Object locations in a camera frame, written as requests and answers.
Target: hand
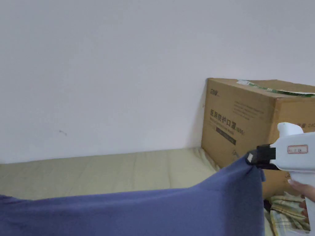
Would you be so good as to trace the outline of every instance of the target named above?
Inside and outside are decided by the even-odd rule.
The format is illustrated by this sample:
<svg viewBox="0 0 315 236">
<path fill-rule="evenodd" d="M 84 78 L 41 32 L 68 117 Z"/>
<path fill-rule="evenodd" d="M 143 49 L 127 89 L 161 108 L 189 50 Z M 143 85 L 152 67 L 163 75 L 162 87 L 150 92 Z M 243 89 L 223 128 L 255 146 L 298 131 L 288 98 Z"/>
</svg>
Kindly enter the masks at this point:
<svg viewBox="0 0 315 236">
<path fill-rule="evenodd" d="M 300 192 L 303 196 L 307 197 L 309 200 L 315 202 L 315 188 L 313 186 L 308 185 L 308 184 L 302 184 L 292 179 L 289 179 L 288 182 L 292 186 L 292 188 L 294 188 L 296 191 Z M 300 203 L 300 207 L 305 209 L 303 210 L 302 214 L 308 217 L 305 201 Z"/>
</svg>

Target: white wall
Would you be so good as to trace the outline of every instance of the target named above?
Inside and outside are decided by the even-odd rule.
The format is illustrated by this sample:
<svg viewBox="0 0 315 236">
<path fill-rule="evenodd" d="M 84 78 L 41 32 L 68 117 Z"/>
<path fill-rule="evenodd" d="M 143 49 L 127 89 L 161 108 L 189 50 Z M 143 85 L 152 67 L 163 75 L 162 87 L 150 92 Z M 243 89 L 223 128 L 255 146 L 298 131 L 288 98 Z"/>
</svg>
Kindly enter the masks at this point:
<svg viewBox="0 0 315 236">
<path fill-rule="evenodd" d="M 0 163 L 199 146 L 207 77 L 315 85 L 314 8 L 1 1 Z"/>
</svg>

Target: bed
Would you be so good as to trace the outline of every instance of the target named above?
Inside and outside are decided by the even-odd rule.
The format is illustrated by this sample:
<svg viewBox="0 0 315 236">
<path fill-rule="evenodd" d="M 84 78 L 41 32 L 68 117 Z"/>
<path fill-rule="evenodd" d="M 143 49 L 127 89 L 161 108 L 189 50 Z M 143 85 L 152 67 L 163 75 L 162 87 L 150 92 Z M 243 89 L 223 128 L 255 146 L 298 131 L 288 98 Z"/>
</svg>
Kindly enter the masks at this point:
<svg viewBox="0 0 315 236">
<path fill-rule="evenodd" d="M 202 148 L 0 165 L 0 194 L 22 199 L 186 188 L 219 167 Z M 273 235 L 265 213 L 266 235 Z"/>
</svg>

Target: blue blanket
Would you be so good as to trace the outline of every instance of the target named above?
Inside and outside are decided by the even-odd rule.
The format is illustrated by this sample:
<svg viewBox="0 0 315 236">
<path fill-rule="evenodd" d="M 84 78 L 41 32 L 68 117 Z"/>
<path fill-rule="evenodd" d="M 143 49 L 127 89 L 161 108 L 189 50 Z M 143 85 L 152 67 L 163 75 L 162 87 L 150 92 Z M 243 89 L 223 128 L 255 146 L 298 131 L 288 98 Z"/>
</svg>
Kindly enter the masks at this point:
<svg viewBox="0 0 315 236">
<path fill-rule="evenodd" d="M 263 236 L 262 180 L 241 158 L 191 188 L 43 200 L 0 195 L 0 235 Z"/>
</svg>

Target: plaid fabric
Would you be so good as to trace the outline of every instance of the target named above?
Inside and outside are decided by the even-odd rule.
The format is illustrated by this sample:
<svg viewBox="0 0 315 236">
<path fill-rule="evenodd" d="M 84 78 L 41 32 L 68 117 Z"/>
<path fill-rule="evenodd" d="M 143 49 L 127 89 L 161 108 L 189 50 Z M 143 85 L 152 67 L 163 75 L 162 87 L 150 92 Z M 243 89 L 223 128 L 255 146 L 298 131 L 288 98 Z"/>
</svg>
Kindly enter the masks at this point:
<svg viewBox="0 0 315 236">
<path fill-rule="evenodd" d="M 287 235 L 292 230 L 310 231 L 310 225 L 305 222 L 299 204 L 304 199 L 301 196 L 292 196 L 285 193 L 283 196 L 271 197 L 270 217 L 276 236 Z"/>
</svg>

